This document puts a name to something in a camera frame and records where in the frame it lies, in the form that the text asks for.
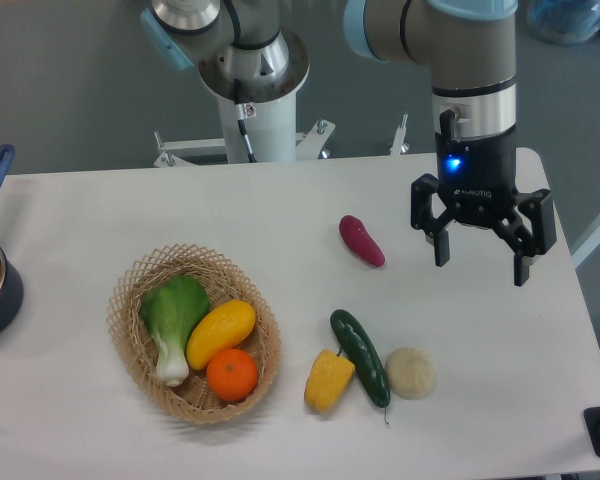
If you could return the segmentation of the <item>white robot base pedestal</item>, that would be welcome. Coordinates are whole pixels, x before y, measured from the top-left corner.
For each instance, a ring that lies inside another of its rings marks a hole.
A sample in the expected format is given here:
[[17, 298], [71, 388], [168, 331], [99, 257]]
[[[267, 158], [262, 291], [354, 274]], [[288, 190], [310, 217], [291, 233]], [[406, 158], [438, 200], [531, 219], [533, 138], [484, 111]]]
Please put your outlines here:
[[304, 42], [285, 27], [261, 48], [230, 45], [200, 62], [201, 79], [217, 100], [223, 137], [245, 120], [258, 132], [288, 126], [296, 133], [296, 95], [309, 66]]

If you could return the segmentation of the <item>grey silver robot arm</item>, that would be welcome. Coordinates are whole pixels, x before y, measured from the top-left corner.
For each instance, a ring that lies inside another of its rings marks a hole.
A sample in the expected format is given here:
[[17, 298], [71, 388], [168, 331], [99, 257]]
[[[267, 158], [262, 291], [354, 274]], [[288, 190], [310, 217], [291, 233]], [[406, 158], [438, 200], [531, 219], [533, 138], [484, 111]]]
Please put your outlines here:
[[[343, 27], [357, 54], [411, 61], [431, 74], [437, 171], [411, 186], [413, 228], [450, 257], [451, 222], [494, 232], [514, 255], [523, 285], [556, 240], [551, 193], [516, 186], [516, 57], [513, 1], [351, 1]], [[228, 114], [229, 160], [290, 160], [295, 122], [257, 128], [259, 107], [293, 95], [309, 58], [282, 27], [275, 1], [154, 1], [141, 15], [147, 36], [174, 67], [195, 65]]]

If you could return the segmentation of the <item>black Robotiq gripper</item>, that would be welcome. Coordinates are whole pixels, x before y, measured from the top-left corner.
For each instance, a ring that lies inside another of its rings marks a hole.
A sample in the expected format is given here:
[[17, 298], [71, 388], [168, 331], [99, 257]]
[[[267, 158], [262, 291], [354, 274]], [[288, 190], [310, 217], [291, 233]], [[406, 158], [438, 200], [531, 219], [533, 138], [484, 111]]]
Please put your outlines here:
[[[411, 226], [424, 232], [438, 267], [450, 259], [451, 221], [494, 230], [513, 252], [514, 285], [523, 286], [535, 258], [557, 241], [552, 192], [518, 193], [514, 130], [477, 140], [435, 139], [438, 177], [426, 173], [411, 184]], [[435, 195], [444, 205], [439, 216]]]

